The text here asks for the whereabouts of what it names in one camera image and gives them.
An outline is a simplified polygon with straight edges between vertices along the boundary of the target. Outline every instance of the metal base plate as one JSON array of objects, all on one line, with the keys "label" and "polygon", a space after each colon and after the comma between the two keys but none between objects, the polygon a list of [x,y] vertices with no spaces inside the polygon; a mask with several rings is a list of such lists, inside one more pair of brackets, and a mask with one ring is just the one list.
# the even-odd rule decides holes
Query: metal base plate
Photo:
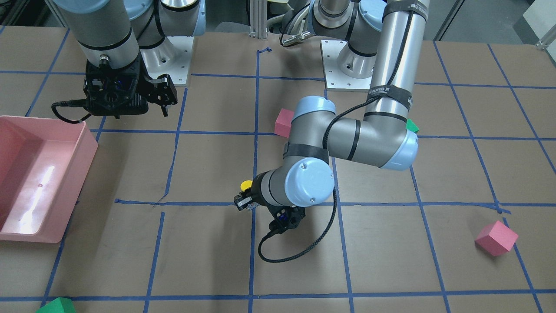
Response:
[{"label": "metal base plate", "polygon": [[324,76],[326,77],[327,90],[343,90],[343,91],[366,91],[371,86],[371,79],[356,79],[350,77],[338,66],[338,55],[347,41],[339,40],[321,40],[320,47],[322,52],[322,65],[324,68]]},{"label": "metal base plate", "polygon": [[167,62],[156,68],[147,67],[148,74],[157,78],[162,74],[169,74],[176,87],[185,87],[189,77],[191,57],[193,56],[194,37],[168,37],[170,42],[178,50],[173,62]]}]

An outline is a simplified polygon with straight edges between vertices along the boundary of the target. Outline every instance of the green cube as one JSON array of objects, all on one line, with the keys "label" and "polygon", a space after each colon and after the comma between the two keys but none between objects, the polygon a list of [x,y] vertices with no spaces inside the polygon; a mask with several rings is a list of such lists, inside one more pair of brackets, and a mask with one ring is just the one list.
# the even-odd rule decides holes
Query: green cube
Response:
[{"label": "green cube", "polygon": [[56,298],[44,307],[37,310],[36,313],[76,313],[73,303],[68,298]]},{"label": "green cube", "polygon": [[414,133],[417,133],[419,131],[419,128],[417,127],[417,125],[415,125],[415,123],[410,119],[408,119],[408,123],[405,125],[405,128],[407,130],[411,130]]}]

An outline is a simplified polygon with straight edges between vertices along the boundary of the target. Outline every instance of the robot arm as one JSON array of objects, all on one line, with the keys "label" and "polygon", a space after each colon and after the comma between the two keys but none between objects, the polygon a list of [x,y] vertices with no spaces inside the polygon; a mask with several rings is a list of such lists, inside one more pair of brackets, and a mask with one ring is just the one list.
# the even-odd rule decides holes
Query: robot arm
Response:
[{"label": "robot arm", "polygon": [[[204,0],[54,0],[87,57],[86,99],[57,102],[56,116],[79,123],[91,115],[144,114],[148,102],[158,104],[164,116],[177,104],[168,74],[152,79],[146,61],[166,62],[172,57],[166,36],[201,35],[205,31]],[[164,50],[162,45],[170,48]],[[143,59],[141,50],[152,51]],[[59,106],[83,107],[81,120],[67,120]]]},{"label": "robot arm", "polygon": [[[271,231],[283,233],[299,224],[296,212],[302,211],[304,216],[305,207],[322,203],[332,193],[329,155],[395,170],[405,170],[413,163],[417,135],[406,130],[406,121],[428,4],[428,0],[394,0],[386,7],[368,101],[358,106],[366,105],[363,120],[336,116],[334,104],[325,98],[301,99],[282,167],[259,174],[250,189],[236,196],[239,210],[256,204],[267,206],[274,217]],[[315,10],[313,22],[318,14],[333,15],[355,5],[349,1],[316,1],[314,6],[321,12]]]}]

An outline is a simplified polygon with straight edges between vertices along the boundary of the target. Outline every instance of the metal connector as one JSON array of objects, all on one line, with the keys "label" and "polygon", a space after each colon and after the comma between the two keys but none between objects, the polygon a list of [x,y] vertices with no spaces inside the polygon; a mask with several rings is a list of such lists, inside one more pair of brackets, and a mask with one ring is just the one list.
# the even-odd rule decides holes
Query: metal connector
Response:
[{"label": "metal connector", "polygon": [[290,47],[290,46],[293,46],[297,43],[300,43],[301,41],[303,41],[307,38],[311,38],[312,36],[314,36],[314,35],[310,31],[305,31],[305,32],[299,33],[297,35],[293,35],[291,38],[282,40],[282,45],[284,47]]}]

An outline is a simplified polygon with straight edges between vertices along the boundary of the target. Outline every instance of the pink tray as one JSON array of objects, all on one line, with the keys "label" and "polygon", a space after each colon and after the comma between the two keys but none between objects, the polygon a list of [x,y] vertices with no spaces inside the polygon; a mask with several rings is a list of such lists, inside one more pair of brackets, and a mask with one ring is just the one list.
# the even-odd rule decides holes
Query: pink tray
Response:
[{"label": "pink tray", "polygon": [[59,242],[97,146],[85,123],[0,116],[0,240]]}]

